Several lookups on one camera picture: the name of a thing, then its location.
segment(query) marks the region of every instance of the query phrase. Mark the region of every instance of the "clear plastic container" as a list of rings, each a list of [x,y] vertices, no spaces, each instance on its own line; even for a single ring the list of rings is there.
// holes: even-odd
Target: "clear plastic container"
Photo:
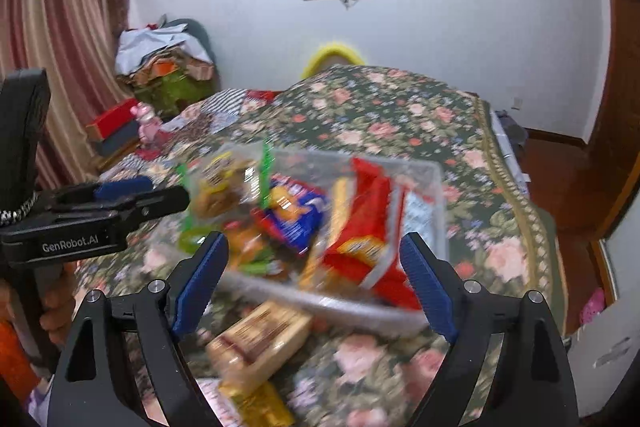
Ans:
[[[247,145],[226,143],[218,151],[211,156],[206,156],[199,163],[200,165],[207,164],[214,156],[228,151],[232,152],[234,157],[240,159],[259,161],[262,157],[262,143],[256,142]],[[353,169],[351,168],[352,155],[318,150],[273,148],[273,156],[273,172],[279,172],[293,179],[322,188],[327,194],[331,194],[332,187],[338,178],[344,176],[354,179]],[[367,155],[358,155],[358,157],[382,166],[385,169],[385,174],[391,178],[413,182],[416,191],[433,200],[433,212],[428,223],[428,232],[430,233],[427,233],[427,235],[429,237],[423,237],[423,239],[439,259],[448,261],[446,205],[442,193],[440,166],[435,162],[420,160],[381,158]],[[394,206],[393,200],[388,212],[388,230],[392,223],[396,223],[398,220],[399,208],[391,208],[392,206]],[[329,208],[312,251],[322,253],[328,246],[326,243],[330,214],[331,209]],[[169,225],[175,223],[175,219],[180,219],[180,217],[168,216],[165,219],[167,220],[166,224],[163,225],[161,223],[150,236],[150,246],[162,251],[169,259],[179,261],[179,259],[186,257],[186,254],[175,246],[175,224]],[[332,323],[364,328],[384,335],[413,335],[428,324],[421,311],[410,311],[377,302],[363,302],[304,291],[292,284],[251,277],[233,269],[225,271],[218,287],[224,291],[240,293],[245,298],[255,302],[261,303],[273,300],[303,309],[314,315],[326,318]]]

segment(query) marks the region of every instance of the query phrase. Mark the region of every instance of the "floral bed cover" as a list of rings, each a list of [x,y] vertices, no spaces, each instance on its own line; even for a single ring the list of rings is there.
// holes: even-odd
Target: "floral bed cover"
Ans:
[[[222,131],[191,133],[191,141],[177,148],[183,158],[195,157],[224,140],[268,138],[280,146],[437,161],[444,171],[449,256],[460,277],[473,277],[504,295],[520,297],[537,288],[562,330],[566,294],[554,222],[518,191],[489,115],[488,104],[478,97],[421,74],[336,66]],[[169,153],[163,159],[169,165],[161,169],[166,184],[177,182],[171,161]],[[84,262],[79,296],[93,287],[108,295],[131,293],[167,276],[174,264],[144,241],[154,226],[132,234],[126,252]],[[197,334],[181,346],[195,377],[217,376],[204,346],[251,309],[239,296],[213,295]],[[133,338],[130,342],[138,383],[150,397],[139,347]],[[496,336],[491,343],[463,422],[481,413],[500,342]],[[396,427],[407,422],[424,396],[446,350],[446,341],[428,329],[398,339],[317,323],[305,346],[271,381],[298,425]]]

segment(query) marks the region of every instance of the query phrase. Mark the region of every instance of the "striped curtain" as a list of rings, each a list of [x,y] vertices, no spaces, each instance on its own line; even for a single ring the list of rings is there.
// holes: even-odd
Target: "striped curtain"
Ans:
[[[127,94],[114,80],[129,0],[0,0],[0,74],[45,68],[51,102],[36,156],[39,182],[55,188],[91,178],[84,127]]]

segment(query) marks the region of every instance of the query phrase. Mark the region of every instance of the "pink item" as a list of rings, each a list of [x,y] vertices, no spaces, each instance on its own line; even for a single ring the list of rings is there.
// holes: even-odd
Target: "pink item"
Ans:
[[[139,102],[138,105],[134,105],[130,111],[140,124],[138,129],[140,141],[143,144],[153,143],[154,138],[162,125],[162,120],[156,116],[154,108],[148,103]]]
[[[587,304],[584,305],[584,308],[582,308],[580,312],[580,324],[589,324],[593,320],[593,317],[604,311],[604,308],[606,308],[604,290],[598,288],[593,292],[593,295],[587,301]]]
[[[148,103],[138,103],[131,108],[131,114],[140,124],[138,136],[140,136],[142,147],[136,151],[136,154],[147,161],[155,160],[160,155],[162,145],[171,135],[160,129],[162,120],[156,116],[154,108]]]

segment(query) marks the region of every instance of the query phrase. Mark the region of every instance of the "red box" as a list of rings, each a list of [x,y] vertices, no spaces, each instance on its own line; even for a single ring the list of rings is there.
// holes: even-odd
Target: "red box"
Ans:
[[[111,107],[102,113],[92,123],[86,126],[86,133],[92,141],[100,142],[110,137],[124,124],[133,120],[131,108],[138,103],[135,98],[128,98],[124,102]]]

